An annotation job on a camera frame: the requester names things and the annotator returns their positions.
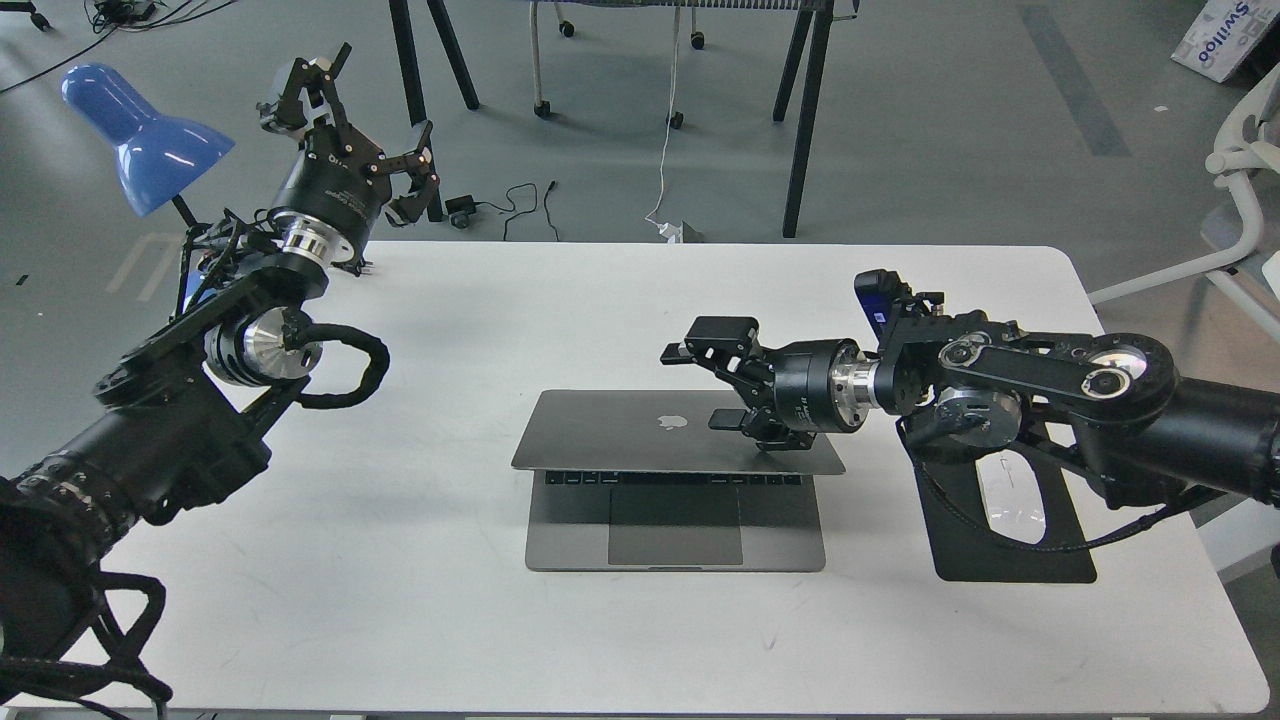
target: white chair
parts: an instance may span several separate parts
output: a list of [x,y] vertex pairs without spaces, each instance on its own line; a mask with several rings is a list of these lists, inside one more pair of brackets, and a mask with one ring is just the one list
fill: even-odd
[[1231,201],[1211,213],[1201,236],[1215,252],[1089,293],[1098,305],[1156,286],[1203,274],[1280,342],[1280,188],[1258,202],[1251,176],[1280,173],[1280,65],[1236,104],[1213,140],[1204,169]]

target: chair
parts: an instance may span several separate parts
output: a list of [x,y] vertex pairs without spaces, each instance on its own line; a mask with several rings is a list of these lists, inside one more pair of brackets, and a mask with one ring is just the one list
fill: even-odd
[[[680,27],[680,10],[685,3],[620,3],[618,0],[573,0],[581,5],[598,5],[603,8],[625,8],[625,6],[639,6],[644,4],[667,4],[676,6],[676,27],[678,33]],[[543,63],[541,53],[539,51],[538,40],[538,5],[539,0],[530,0],[529,3],[529,32],[532,41],[534,51],[534,114],[543,119],[549,119],[552,117],[552,104],[543,97]],[[564,18],[564,12],[561,9],[559,0],[554,0],[552,5],[556,8],[556,19],[558,20],[558,27],[561,35],[564,37],[573,37],[575,27],[573,23]],[[701,50],[707,46],[707,37],[698,31],[698,6],[689,3],[690,14],[692,15],[692,33],[689,36],[689,44],[692,45],[694,50]],[[685,117],[681,113],[672,111],[667,122],[672,128],[680,129],[684,124]]]
[[1210,213],[1201,225],[1201,237],[1216,250],[1091,292],[1089,302],[1098,305],[1203,274],[1280,342],[1280,188],[1265,192],[1260,204],[1249,177],[1256,170],[1280,173],[1277,81],[1280,65],[1236,104],[1217,131],[1213,152],[1204,159],[1204,169],[1216,176],[1213,184],[1231,193],[1231,200]]

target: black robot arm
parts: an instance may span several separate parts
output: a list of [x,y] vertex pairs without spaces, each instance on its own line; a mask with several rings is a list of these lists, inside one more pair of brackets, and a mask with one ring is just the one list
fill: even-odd
[[[384,206],[412,222],[436,178],[419,146],[388,159],[352,127],[333,64],[294,60],[276,99],[260,108],[262,126],[296,136],[298,159],[266,218],[244,223],[229,210],[212,224],[191,223],[174,319],[128,352],[95,388],[105,414],[22,471],[0,478],[0,703],[19,692],[81,702],[113,682],[133,684],[157,708],[172,691],[152,678],[140,652],[164,606],[151,578],[105,573],[100,561],[128,530],[161,525],[182,510],[223,502],[262,473],[262,442],[284,411],[349,407],[367,400],[390,363],[387,347],[360,329],[312,323],[303,302],[321,296],[330,265],[357,272]],[[407,173],[410,195],[392,200],[389,174]],[[187,264],[200,275],[189,296]],[[358,386],[342,395],[303,392],[323,343],[369,356]],[[237,410],[211,377],[264,388]],[[110,591],[141,592],[146,610],[123,629]],[[92,629],[108,653],[101,666],[59,659]]]
[[[1085,477],[1112,509],[1180,506],[1189,486],[1280,506],[1280,395],[1183,378],[1144,336],[1028,333],[982,311],[945,315],[941,293],[914,293],[897,273],[861,273],[854,287],[876,352],[847,338],[772,350],[754,318],[704,316],[662,361],[733,386],[746,409],[718,411],[710,425],[762,450],[808,448],[814,433],[854,432],[879,409],[901,418],[914,457],[1037,454]],[[1050,441],[1046,423],[1070,425],[1075,445]]]

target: blue desk lamp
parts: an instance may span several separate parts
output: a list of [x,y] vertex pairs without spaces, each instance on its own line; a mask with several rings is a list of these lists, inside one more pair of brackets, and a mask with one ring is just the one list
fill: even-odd
[[63,78],[63,99],[115,146],[124,197],[138,217],[173,201],[196,224],[178,193],[236,145],[201,123],[163,115],[114,68],[76,65]]

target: power adapter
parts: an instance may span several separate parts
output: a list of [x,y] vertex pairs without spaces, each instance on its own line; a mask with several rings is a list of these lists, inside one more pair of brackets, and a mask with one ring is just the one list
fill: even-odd
[[156,14],[155,0],[93,0],[93,8],[109,24],[140,23]]

